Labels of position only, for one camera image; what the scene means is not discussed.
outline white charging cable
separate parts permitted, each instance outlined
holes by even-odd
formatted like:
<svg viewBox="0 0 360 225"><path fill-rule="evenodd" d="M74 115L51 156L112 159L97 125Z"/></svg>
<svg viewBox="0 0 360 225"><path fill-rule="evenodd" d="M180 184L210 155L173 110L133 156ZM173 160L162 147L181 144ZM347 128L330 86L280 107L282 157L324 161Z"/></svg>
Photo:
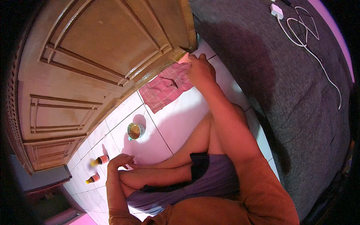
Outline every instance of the white charging cable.
<svg viewBox="0 0 360 225"><path fill-rule="evenodd" d="M302 7L300 7L300 6L296 6L296 7L295 7L295 11L296 11L296 13L297 13L298 16L299 16L299 20L294 19L294 18L288 18L288 19L286 20L286 23L288 24L289 29L291 30L291 32L293 33L293 35L296 37L296 39L300 42L300 44L298 44L298 43L296 43L294 40L292 40L291 37L287 34L287 32L285 31L283 25L282 25L281 22L280 22L279 14L276 14L276 18L278 19L278 22L279 22L279 24L280 24L280 26L281 26L281 29L283 29L283 32L286 34L286 36L287 36L294 44L296 44L297 46L304 47L304 48L305 48L312 56L314 56L315 59L317 59L317 61L320 63L321 67L323 68L323 70L324 70L324 72L325 72L325 75L326 75L327 79L329 80L329 82L330 82L334 87L336 87L336 89L337 89L338 92L339 92L339 96L340 96L340 105L339 105L339 108L338 108L338 110L339 110L339 109L341 108L341 103L342 103L340 90L339 90L338 87L330 80L330 78L329 78L328 74L326 73L326 70L325 70L323 64L320 62L320 60L306 47L306 46L307 46L307 34L308 34L309 31L313 34L313 36L314 36L316 39L320 40L320 39L319 39L319 33L318 33L317 28L316 28L316 24L315 24L314 18L311 16L312 22L314 23L314 26L315 26L315 30L316 30L317 36L304 24L304 21L302 20L301 16L299 15L299 12L297 11L297 9L303 9L303 10L306 11L309 15L310 15L310 13L309 13L306 9L304 9L304 8L302 8ZM305 44L302 43L302 41L301 41L301 40L298 38L298 36L295 34L295 32L293 31L293 29L291 28L291 26L290 26L290 24L289 24L289 20L295 20L295 21L297 21L299 24L303 25L303 26L306 28Z"/></svg>

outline mug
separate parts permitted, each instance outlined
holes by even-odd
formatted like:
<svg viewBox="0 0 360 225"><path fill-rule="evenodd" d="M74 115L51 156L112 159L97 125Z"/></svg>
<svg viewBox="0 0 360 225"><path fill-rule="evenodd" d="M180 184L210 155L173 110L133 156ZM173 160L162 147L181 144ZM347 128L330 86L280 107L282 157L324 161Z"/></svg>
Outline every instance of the mug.
<svg viewBox="0 0 360 225"><path fill-rule="evenodd" d="M129 135L129 141L139 139L145 133L143 125L138 123L131 123L127 126L127 134Z"/></svg>

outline charger adapter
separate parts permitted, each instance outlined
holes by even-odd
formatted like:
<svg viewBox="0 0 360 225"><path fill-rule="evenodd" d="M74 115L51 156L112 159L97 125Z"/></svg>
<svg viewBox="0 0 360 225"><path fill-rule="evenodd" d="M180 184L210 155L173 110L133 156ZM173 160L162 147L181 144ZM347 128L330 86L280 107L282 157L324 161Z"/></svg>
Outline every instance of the charger adapter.
<svg viewBox="0 0 360 225"><path fill-rule="evenodd" d="M282 11L281 8L279 8L277 5L271 4L271 6L270 6L270 11L271 11L271 14L272 14L272 15L278 17L279 19L284 18L283 11Z"/></svg>

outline wooden door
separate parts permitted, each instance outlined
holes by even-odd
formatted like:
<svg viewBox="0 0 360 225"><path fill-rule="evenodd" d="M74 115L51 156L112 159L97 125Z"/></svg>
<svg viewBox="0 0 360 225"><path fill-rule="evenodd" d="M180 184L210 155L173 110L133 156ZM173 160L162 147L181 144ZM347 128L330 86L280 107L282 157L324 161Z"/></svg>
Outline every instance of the wooden door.
<svg viewBox="0 0 360 225"><path fill-rule="evenodd" d="M9 80L10 135L27 171L65 165L106 115L171 63L178 46L196 47L187 1L46 2Z"/></svg>

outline tiled floor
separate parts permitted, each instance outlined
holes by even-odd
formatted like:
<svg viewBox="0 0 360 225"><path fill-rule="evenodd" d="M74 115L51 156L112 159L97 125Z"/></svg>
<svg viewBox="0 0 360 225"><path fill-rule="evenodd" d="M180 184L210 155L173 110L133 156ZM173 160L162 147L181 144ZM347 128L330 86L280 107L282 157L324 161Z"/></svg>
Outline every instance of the tiled floor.
<svg viewBox="0 0 360 225"><path fill-rule="evenodd" d="M194 52L197 56L201 53L205 53L215 67L216 79L228 99L246 111L250 130L278 177L264 131L241 88L204 40L199 41L199 48ZM85 169L89 159L104 153L107 153L110 159L126 153L134 154L134 160L139 164L164 161L180 149L207 111L207 103L195 87L184 92L156 114L143 104L138 92L134 93L95 129L72 157L68 168L73 178L65 183L64 187L97 224L108 224L109 209L105 187L107 165L101 165L98 169L100 180L87 185L85 180L93 175ZM126 128L131 122L138 122L146 127L141 139L127 139ZM129 209L130 213L142 221L148 216L134 208Z"/></svg>

